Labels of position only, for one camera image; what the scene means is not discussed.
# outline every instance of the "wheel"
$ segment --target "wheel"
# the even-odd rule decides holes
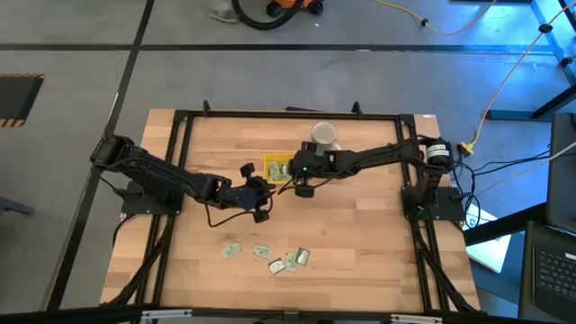
[[[270,1],[270,3],[266,6],[266,14],[272,18],[279,16],[284,9],[280,4],[276,1]]]
[[[321,15],[324,11],[324,4],[320,0],[314,0],[308,4],[308,10],[311,14]]]

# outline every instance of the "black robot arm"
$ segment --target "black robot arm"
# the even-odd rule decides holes
[[[426,147],[426,162],[424,153],[419,150],[420,146]],[[425,136],[359,152],[329,150],[325,151],[322,156],[316,155],[316,144],[303,142],[301,149],[290,160],[288,170],[295,184],[296,194],[310,198],[314,195],[316,187],[308,184],[312,178],[344,179],[369,167],[408,162],[423,171],[427,177],[426,181],[422,182],[420,190],[420,199],[425,202],[433,199],[427,197],[427,192],[434,192],[440,177],[452,169],[450,151],[449,142]]]
[[[271,186],[260,176],[251,176],[254,172],[252,164],[240,169],[247,179],[246,183],[232,187],[226,177],[187,172],[135,146],[131,139],[115,135],[100,140],[90,161],[96,169],[125,174],[141,187],[141,192],[136,194],[165,206],[181,204],[184,193],[198,203],[221,210],[254,210],[255,222],[269,218],[260,207],[267,204]],[[123,191],[123,194],[125,196],[122,198],[126,200],[128,195],[134,193]]]

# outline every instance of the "wooden table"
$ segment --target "wooden table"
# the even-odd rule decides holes
[[[150,111],[141,146],[151,154],[166,154],[173,116],[174,110]],[[435,116],[415,118],[418,133],[439,136]],[[294,152],[302,140],[310,137],[316,122],[194,118],[185,169],[226,176],[233,185],[241,185],[242,165],[252,162],[256,173],[262,175],[265,153]],[[343,149],[370,149],[397,142],[391,121],[331,122],[337,127],[338,143]],[[178,159],[180,142],[176,143],[173,161]],[[443,185],[449,185],[448,176]],[[161,304],[217,309],[421,312],[410,225],[401,207],[401,186],[400,164],[366,169],[357,176],[322,186],[313,199],[296,197],[293,192],[275,196],[270,220],[264,223],[255,224],[247,215],[215,229],[208,227],[203,206],[186,197],[175,222]],[[235,212],[211,208],[212,221]],[[150,219],[149,215],[137,216],[120,230],[102,302],[116,296],[140,266]],[[445,272],[466,300],[478,308],[462,233],[448,221],[435,224]],[[225,259],[222,250],[233,242],[238,242],[242,251]],[[252,253],[255,244],[273,248],[273,258],[284,257],[298,247],[307,248],[310,261],[297,273],[271,275],[268,261]],[[151,300],[155,278],[153,270],[145,301]],[[427,278],[437,307],[436,285],[429,269]]]

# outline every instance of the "table leg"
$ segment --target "table leg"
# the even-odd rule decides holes
[[[528,221],[546,224],[546,202],[515,212],[498,220],[489,221],[464,232],[466,246],[496,239],[504,235],[519,232],[524,229]]]
[[[576,99],[576,85],[571,85],[534,112],[490,109],[486,118],[489,120],[551,122],[554,113],[574,99]]]
[[[23,203],[15,202],[10,199],[0,197],[0,214],[2,212],[19,212],[20,214],[30,215],[34,208]]]

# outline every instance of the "gray floor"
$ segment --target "gray floor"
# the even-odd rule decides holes
[[[442,30],[466,24],[486,5],[402,3]],[[560,9],[552,0],[538,3],[546,16]],[[144,4],[4,0],[0,42],[131,43]],[[325,5],[321,17],[300,13],[281,30],[266,33],[213,21],[207,1],[158,0],[144,42],[527,45],[537,35],[538,23],[526,5],[497,5],[468,32],[451,38],[422,30],[406,14],[370,0]],[[564,26],[559,42],[568,48],[573,31],[565,28],[564,17],[559,23]],[[0,195],[37,208],[32,217],[5,213],[0,218],[1,313],[41,306],[126,59],[126,52],[0,51],[1,72],[46,74],[24,127],[0,128]],[[436,114],[446,139],[467,141],[518,59],[518,54],[437,52],[141,52],[116,133],[139,141],[150,108],[198,109],[203,99],[220,110],[293,105],[341,112],[359,101],[366,112]],[[534,110],[560,93],[569,84],[557,63],[550,55],[528,56],[494,107]],[[478,167],[532,156],[546,150],[549,140],[547,123],[488,121],[467,163]],[[477,186],[481,190],[524,167],[486,175]],[[126,183],[120,176],[107,177],[116,185]],[[546,181],[541,167],[483,194],[481,207],[505,216],[540,203]],[[64,307],[98,303],[119,208],[120,200],[101,186]]]

